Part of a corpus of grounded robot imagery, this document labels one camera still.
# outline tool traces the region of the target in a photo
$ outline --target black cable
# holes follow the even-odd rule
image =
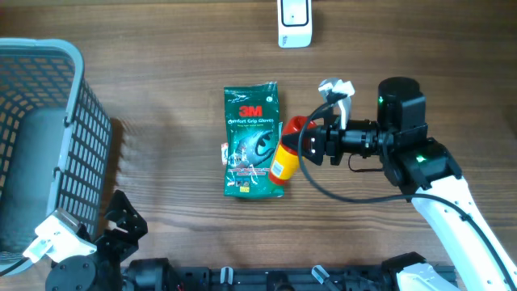
[[[477,223],[472,219],[470,215],[468,215],[463,209],[461,209],[459,206],[455,205],[454,203],[445,200],[444,198],[432,196],[429,194],[411,194],[411,195],[391,195],[391,196],[382,196],[382,197],[376,197],[376,198],[366,198],[366,199],[354,199],[354,198],[348,198],[343,197],[339,195],[335,195],[332,192],[329,192],[328,190],[324,189],[322,186],[320,186],[316,181],[313,179],[313,177],[309,174],[309,171],[307,171],[307,167],[305,166],[303,155],[302,155],[302,143],[303,143],[303,136],[305,133],[305,130],[309,127],[309,123],[314,119],[314,117],[323,109],[326,109],[327,107],[331,107],[333,104],[324,103],[320,107],[316,108],[316,110],[313,111],[313,113],[310,114],[309,118],[307,118],[307,121],[305,122],[304,126],[301,128],[300,136],[298,137],[298,162],[300,163],[300,169],[304,173],[305,178],[315,187],[319,192],[325,194],[326,196],[336,199],[342,202],[348,202],[348,203],[356,203],[356,204],[371,204],[371,203],[379,203],[379,202],[387,202],[391,200],[410,200],[413,198],[424,198],[424,199],[430,199],[435,200],[438,202],[441,202],[442,204],[454,209],[460,214],[460,218],[462,221],[468,222],[472,228],[476,231],[477,235],[481,238],[483,243],[486,245],[486,248],[488,248],[490,254],[494,257],[495,263],[498,265],[499,269],[501,270],[502,275],[506,279],[506,283],[510,286],[511,291],[517,291],[517,287],[515,286],[514,281],[511,278],[510,273],[506,269],[506,266],[501,260],[501,257],[499,257],[499,254],[495,250],[494,246],[490,242],[490,240],[486,237],[485,233],[483,233],[483,230],[477,225]]]
[[[23,263],[27,262],[29,258],[27,257],[23,257],[22,259],[20,259],[18,262],[16,262],[15,264],[13,264],[12,266],[8,267],[7,269],[3,270],[0,272],[0,277],[1,276],[5,276],[7,274],[9,274],[10,272],[13,272],[17,267],[21,266]]]
[[[374,172],[374,171],[383,171],[382,168],[376,168],[376,169],[352,169],[352,166],[350,165],[350,160],[352,159],[352,156],[355,156],[357,154],[350,154],[348,156],[348,168],[350,171],[353,171],[354,173],[366,173],[366,172]]]

